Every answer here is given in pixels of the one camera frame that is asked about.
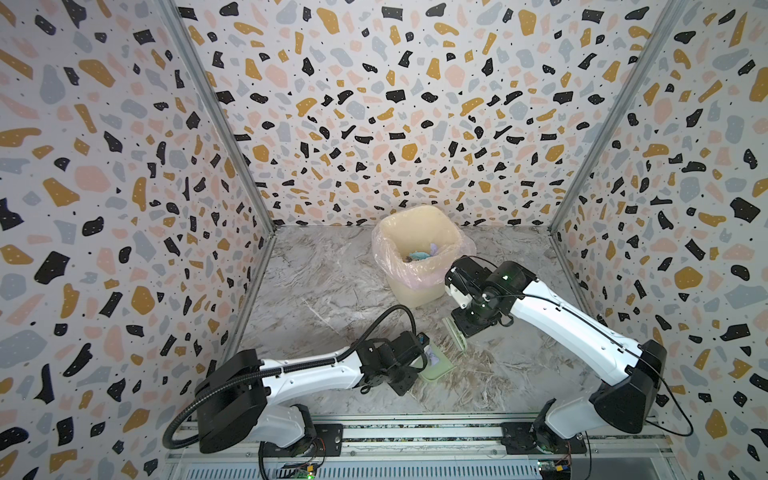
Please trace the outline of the green plastic dustpan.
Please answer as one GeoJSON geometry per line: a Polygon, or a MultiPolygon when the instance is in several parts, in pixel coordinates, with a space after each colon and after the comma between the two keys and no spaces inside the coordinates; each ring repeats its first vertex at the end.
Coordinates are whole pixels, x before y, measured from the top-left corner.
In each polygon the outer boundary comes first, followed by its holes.
{"type": "Polygon", "coordinates": [[[425,353],[427,355],[428,365],[419,373],[419,376],[424,381],[436,382],[455,369],[455,365],[438,347],[428,345],[425,347],[425,353]]]}

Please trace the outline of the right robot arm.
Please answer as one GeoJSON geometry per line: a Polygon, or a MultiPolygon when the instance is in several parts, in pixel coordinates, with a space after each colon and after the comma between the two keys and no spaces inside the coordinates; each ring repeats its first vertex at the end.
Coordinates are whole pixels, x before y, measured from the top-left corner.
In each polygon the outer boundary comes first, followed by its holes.
{"type": "Polygon", "coordinates": [[[590,394],[549,400],[528,430],[514,435],[514,447],[555,453],[576,435],[595,428],[642,432],[663,384],[667,352],[661,344],[640,344],[611,330],[513,261],[489,270],[463,256],[449,267],[444,283],[457,304],[451,319],[461,337],[498,326],[503,318],[521,320],[577,355],[600,380],[590,394]]]}

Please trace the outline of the green hand brush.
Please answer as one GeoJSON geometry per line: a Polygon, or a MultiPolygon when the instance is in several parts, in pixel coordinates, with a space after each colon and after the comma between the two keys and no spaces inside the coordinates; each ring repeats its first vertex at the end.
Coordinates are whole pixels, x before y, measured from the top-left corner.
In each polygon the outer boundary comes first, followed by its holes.
{"type": "Polygon", "coordinates": [[[445,328],[448,330],[453,343],[460,352],[465,352],[467,349],[466,338],[462,332],[456,326],[454,320],[451,317],[443,317],[442,322],[445,328]]]}

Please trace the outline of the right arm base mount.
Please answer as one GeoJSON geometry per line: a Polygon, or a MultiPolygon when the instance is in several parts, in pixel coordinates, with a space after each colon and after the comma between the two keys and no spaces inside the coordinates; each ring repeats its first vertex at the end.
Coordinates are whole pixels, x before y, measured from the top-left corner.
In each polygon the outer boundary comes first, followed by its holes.
{"type": "Polygon", "coordinates": [[[501,444],[507,455],[551,454],[586,454],[587,447],[583,440],[573,437],[563,440],[556,435],[539,435],[534,432],[533,423],[504,422],[501,428],[501,444]]]}

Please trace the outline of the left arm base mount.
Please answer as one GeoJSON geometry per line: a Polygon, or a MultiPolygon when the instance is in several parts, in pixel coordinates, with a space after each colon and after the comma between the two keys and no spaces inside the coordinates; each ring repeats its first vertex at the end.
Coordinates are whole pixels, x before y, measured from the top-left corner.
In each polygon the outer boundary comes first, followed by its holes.
{"type": "Polygon", "coordinates": [[[266,443],[266,458],[339,457],[344,439],[344,426],[341,423],[320,423],[314,426],[314,434],[307,435],[294,445],[280,448],[273,443],[266,443]]]}

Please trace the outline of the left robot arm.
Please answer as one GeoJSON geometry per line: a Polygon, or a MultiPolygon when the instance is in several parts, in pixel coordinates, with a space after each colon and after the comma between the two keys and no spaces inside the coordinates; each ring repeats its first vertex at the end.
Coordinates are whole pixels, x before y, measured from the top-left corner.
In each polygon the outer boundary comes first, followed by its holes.
{"type": "Polygon", "coordinates": [[[246,374],[275,369],[275,376],[249,380],[216,394],[194,412],[199,450],[217,453],[243,440],[295,450],[316,436],[308,407],[300,397],[326,390],[368,393],[387,385],[403,396],[429,362],[429,337],[401,333],[396,339],[368,339],[344,360],[341,351],[298,360],[261,360],[253,349],[237,353],[208,374],[196,388],[200,397],[246,374]]]}

